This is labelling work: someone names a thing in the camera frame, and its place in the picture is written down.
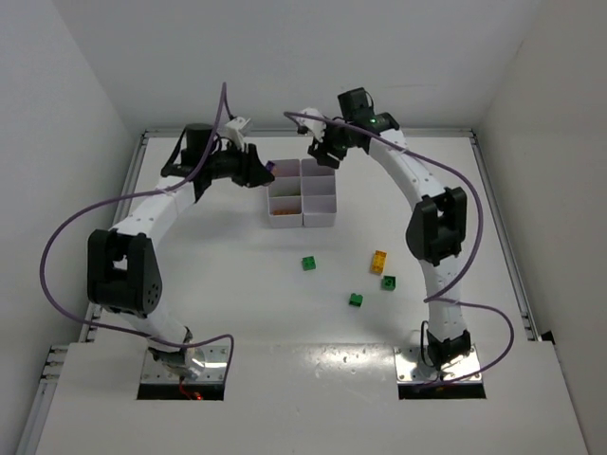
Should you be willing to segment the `yellow lego brick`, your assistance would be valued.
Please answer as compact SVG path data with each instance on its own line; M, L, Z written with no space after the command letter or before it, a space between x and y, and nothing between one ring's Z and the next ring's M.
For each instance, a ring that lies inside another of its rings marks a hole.
M370 265L370 272L377 275L382 275L385 269L387 253L382 250L376 250Z

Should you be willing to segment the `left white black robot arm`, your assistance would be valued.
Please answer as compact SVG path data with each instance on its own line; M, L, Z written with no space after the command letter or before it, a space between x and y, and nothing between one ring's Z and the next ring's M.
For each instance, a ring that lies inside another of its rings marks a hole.
M110 229L97 229L87 243L87 295L104 310L119 314L163 355L183 350L192 335L161 299L156 247L212 182L229 179L245 188L267 185L272 172L245 136L250 121L237 117L221 135L210 125L185 127L151 195Z

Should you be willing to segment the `green two-by-two lego brick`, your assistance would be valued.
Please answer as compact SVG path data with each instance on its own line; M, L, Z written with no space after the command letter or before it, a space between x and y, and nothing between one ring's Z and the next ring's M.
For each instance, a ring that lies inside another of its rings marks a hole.
M312 271L317 269L317 262L314 256L307 256L302 258L303 271Z

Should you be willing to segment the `dark green lego brick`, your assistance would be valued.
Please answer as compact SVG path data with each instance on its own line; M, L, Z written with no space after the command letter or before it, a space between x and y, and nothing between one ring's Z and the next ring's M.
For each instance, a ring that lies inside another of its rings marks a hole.
M361 294L352 293L349 297L348 304L353 307L360 308L363 304L364 297Z

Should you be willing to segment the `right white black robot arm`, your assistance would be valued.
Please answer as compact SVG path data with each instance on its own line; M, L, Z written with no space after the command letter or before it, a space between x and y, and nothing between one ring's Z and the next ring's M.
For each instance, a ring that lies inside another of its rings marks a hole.
M467 194L440 183L421 159L409 154L401 127L391 114L375 112L365 89L344 92L338 100L339 120L306 108L299 129L313 136L308 152L318 164L338 168L349 150L362 149L406 197L412 217L404 238L422 268L429 307L422 358L439 369L471 347L468 326L456 304L461 296L459 255L467 231Z

